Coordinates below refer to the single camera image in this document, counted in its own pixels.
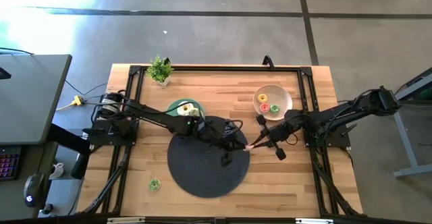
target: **potted plant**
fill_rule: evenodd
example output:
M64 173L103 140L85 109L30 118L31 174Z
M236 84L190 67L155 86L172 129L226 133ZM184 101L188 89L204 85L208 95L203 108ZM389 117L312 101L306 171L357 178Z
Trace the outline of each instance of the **potted plant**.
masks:
M160 85L167 86L171 77L171 72L173 71L169 59L161 59L159 55L157 55L154 61L150 59L150 63L151 66L147 69L149 76Z

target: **wooden tabletop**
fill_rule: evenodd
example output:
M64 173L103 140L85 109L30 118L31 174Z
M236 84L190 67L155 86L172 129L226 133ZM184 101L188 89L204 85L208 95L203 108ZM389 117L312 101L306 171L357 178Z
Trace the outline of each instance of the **wooden tabletop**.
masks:
M107 92L125 89L129 66L130 64L113 65ZM320 110L337 105L329 67L312 66L312 70ZM302 108L297 75L292 72L174 71L166 88L146 76L140 103L163 111L177 99L194 99L205 108L206 115L242 119L242 131L248 141L252 142L260 132L252 97L259 87L266 84L284 87L293 98L293 109ZM279 143L287 155L283 161L279 161L274 150L254 149L250 152L248 173L233 192L220 198L198 198L183 191L171 177L167 166L171 134L159 126L140 122L138 139L132 149L121 215L318 217L311 158L308 149L304 147L301 131L297 136L299 142L295 146ZM288 141L295 142L295 138L291 136ZM84 210L105 185L112 151L112 146L103 146L91 155L78 201L78 211ZM352 207L361 213L348 155L338 148L330 148L329 158L335 185ZM152 178L161 180L161 188L156 192L148 188ZM117 184L113 189L110 207L116 197ZM324 189L323 192L327 209L330 209L328 191Z

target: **black circular placemat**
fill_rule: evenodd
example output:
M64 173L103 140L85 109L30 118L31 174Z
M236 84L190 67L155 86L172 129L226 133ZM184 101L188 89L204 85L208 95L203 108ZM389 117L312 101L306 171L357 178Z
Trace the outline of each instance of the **black circular placemat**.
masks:
M247 144L240 130L237 139ZM175 182L189 194L201 198L220 197L243 181L250 160L249 152L236 150L232 152L232 162L222 167L222 155L223 150L216 146L174 136L168 148L169 171Z

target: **bowl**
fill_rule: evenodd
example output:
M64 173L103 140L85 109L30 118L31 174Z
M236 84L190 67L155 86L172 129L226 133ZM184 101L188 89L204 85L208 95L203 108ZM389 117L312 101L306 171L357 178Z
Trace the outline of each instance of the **bowl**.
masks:
M258 101L258 95L266 94L267 95L267 103L269 105L278 105L279 112L272 113L267 112L263 113L259 110L259 106L261 103ZM285 112L287 110L292 109L292 98L290 94L283 89L281 86L277 85L265 85L260 87L254 94L254 108L258 114L264 115L264 118L267 120L281 120L284 118Z

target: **green ring toy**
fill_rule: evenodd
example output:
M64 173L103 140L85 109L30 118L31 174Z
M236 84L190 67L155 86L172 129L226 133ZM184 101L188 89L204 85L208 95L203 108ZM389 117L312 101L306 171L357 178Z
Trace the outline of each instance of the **green ring toy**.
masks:
M159 179L152 179L150 180L150 183L148 183L148 186L150 190L156 191L161 187L161 182L159 181Z
M270 112L272 112L272 113L279 113L279 106L277 106L277 105L271 105L270 106Z

